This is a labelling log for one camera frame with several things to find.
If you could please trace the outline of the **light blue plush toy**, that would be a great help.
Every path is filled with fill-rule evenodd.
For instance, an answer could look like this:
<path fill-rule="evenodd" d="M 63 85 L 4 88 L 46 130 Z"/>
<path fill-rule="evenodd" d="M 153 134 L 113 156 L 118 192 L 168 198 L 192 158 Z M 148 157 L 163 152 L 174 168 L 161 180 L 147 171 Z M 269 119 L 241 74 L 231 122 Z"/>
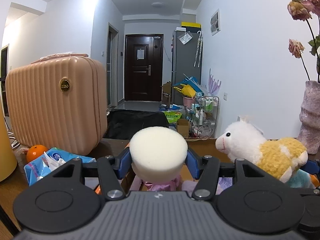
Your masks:
<path fill-rule="evenodd" d="M 286 184 L 291 188 L 315 189 L 319 187 L 319 180 L 315 175 L 298 170 Z"/>

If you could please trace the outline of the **yellow white sheep plush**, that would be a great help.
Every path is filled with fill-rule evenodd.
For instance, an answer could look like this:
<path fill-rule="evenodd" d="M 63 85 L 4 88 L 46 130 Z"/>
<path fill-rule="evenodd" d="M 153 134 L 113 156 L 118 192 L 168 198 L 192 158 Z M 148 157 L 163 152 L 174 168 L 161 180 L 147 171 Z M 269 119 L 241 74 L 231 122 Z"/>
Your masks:
<path fill-rule="evenodd" d="M 216 139 L 215 147 L 231 161 L 243 158 L 283 183 L 308 161 L 307 149 L 297 139 L 267 140 L 244 120 L 230 124 Z"/>

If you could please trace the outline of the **pink satin pouch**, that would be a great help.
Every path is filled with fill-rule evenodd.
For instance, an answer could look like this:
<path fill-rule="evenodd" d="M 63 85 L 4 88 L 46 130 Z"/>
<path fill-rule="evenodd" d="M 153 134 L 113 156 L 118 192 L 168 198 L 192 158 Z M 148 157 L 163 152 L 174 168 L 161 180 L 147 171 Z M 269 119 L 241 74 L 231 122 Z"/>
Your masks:
<path fill-rule="evenodd" d="M 135 176 L 131 184 L 130 191 L 141 191 L 142 188 L 152 192 L 177 191 L 181 188 L 181 184 L 181 176 L 177 176 L 173 180 L 164 183 L 151 183 L 149 181 L 141 180 L 138 176 Z"/>

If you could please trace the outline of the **white round sponge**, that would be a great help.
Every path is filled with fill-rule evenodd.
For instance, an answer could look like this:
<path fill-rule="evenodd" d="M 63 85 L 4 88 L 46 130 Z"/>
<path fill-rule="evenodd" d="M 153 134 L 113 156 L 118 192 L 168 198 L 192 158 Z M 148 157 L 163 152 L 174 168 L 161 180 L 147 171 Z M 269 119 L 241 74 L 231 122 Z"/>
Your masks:
<path fill-rule="evenodd" d="M 141 180 L 164 183 L 180 174 L 188 144 L 178 132 L 156 126 L 134 134 L 129 150 L 133 171 Z"/>

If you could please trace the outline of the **lavender drawstring bag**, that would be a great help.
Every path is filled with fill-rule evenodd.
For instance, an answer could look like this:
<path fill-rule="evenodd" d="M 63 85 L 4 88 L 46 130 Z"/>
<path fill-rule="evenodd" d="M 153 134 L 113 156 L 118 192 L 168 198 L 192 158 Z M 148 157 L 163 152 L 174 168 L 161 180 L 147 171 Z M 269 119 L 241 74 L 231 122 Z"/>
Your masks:
<path fill-rule="evenodd" d="M 220 177 L 218 179 L 218 184 L 216 188 L 216 195 L 219 195 L 225 189 L 231 187 L 233 185 L 233 178 L 232 177 Z"/>

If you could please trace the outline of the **lilac towel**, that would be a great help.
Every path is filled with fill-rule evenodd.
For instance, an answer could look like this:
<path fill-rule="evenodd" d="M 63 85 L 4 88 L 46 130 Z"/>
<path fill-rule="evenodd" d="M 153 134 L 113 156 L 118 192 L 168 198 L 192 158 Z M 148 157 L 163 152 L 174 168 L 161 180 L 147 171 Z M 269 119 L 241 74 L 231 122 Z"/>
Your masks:
<path fill-rule="evenodd" d="M 181 184 L 181 190 L 186 191 L 188 194 L 192 195 L 192 192 L 194 191 L 196 185 L 197 185 L 197 181 L 185 180 Z"/>

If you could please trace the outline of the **red orange cardboard box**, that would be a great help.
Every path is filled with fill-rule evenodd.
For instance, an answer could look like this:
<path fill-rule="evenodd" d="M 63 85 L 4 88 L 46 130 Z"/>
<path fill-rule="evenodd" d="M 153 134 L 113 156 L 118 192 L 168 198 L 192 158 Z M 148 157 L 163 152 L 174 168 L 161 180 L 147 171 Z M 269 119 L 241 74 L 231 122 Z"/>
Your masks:
<path fill-rule="evenodd" d="M 121 145 L 124 145 L 121 140 L 103 139 L 90 156 L 97 159 L 107 155 L 118 157 L 128 150 L 129 154 L 123 158 L 121 167 L 131 167 L 136 174 L 130 183 L 131 191 L 138 191 L 142 184 L 148 191 L 176 191 L 179 187 L 188 193 L 194 190 L 196 183 L 182 179 L 180 175 L 188 153 L 184 139 L 164 142 L 160 138 L 138 137 L 124 149 L 120 148 Z"/>

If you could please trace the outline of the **pink textured vase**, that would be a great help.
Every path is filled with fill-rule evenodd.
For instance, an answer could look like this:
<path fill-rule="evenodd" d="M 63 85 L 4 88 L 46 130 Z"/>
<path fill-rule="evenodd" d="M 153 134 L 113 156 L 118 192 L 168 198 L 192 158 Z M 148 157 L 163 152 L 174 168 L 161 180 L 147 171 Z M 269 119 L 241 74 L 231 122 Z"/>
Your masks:
<path fill-rule="evenodd" d="M 315 155 L 319 150 L 320 130 L 319 83 L 316 81 L 305 83 L 299 120 L 301 127 L 297 140 L 306 147 L 308 154 Z"/>

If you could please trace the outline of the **black chair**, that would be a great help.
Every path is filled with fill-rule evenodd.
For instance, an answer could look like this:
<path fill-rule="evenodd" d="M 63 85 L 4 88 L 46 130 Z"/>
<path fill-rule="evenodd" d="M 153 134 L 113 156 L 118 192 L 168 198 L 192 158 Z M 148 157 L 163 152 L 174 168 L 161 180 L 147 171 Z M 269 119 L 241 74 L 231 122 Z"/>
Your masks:
<path fill-rule="evenodd" d="M 141 129 L 154 126 L 169 127 L 164 113 L 113 109 L 107 115 L 107 131 L 103 138 L 130 140 Z"/>

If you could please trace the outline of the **small cardboard box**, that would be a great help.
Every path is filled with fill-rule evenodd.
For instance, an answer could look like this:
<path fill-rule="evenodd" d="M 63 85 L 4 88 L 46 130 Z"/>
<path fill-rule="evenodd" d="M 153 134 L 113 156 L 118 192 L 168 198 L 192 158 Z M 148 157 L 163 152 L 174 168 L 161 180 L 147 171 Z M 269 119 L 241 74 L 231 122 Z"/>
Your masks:
<path fill-rule="evenodd" d="M 178 119 L 176 124 L 177 132 L 184 138 L 189 138 L 190 122 L 187 119 Z"/>

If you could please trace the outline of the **orange fruit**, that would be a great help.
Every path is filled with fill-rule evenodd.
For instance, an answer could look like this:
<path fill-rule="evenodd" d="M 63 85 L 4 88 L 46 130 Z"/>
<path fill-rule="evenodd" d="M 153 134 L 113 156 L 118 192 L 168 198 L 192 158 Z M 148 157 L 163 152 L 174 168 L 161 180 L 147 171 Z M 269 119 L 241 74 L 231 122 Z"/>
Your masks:
<path fill-rule="evenodd" d="M 27 161 L 27 163 L 37 159 L 38 157 L 43 155 L 44 152 L 47 152 L 48 150 L 49 150 L 49 148 L 47 148 L 44 145 L 31 146 L 31 148 L 29 148 L 29 150 L 27 150 L 27 153 L 26 153 L 26 161 Z"/>

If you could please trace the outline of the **blue yellow bag pile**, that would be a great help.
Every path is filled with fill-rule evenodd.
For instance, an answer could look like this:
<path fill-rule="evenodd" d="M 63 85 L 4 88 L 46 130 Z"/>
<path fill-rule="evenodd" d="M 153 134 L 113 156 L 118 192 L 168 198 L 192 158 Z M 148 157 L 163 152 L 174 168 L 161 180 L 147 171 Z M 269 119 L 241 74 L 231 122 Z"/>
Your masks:
<path fill-rule="evenodd" d="M 198 83 L 197 78 L 185 76 L 185 79 L 174 85 L 174 90 L 180 92 L 183 96 L 194 98 L 197 94 L 204 95 L 202 86 Z"/>

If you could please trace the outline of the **yellow thermos jug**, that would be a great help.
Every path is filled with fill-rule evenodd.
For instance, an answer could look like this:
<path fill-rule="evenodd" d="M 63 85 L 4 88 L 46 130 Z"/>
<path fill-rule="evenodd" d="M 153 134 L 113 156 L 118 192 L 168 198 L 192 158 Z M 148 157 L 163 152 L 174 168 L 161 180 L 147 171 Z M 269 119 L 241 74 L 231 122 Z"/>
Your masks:
<path fill-rule="evenodd" d="M 17 160 L 13 153 L 5 126 L 2 106 L 0 115 L 0 182 L 2 182 L 14 172 L 17 166 Z"/>

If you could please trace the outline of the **dark brown door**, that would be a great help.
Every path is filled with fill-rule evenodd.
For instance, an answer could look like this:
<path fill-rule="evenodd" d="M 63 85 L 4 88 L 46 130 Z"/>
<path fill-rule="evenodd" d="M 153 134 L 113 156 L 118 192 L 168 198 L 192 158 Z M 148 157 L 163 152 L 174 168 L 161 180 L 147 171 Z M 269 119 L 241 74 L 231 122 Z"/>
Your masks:
<path fill-rule="evenodd" d="M 163 35 L 126 35 L 124 100 L 161 101 L 162 79 Z"/>

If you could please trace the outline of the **wall picture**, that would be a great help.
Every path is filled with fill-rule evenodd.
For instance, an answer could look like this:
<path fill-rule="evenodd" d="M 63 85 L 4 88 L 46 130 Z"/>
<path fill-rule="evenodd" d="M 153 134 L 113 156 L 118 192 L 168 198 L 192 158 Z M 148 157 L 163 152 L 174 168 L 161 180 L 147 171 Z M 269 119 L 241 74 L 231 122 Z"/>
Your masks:
<path fill-rule="evenodd" d="M 220 10 L 217 11 L 210 18 L 210 32 L 211 35 L 214 36 L 221 30 L 220 26 Z"/>

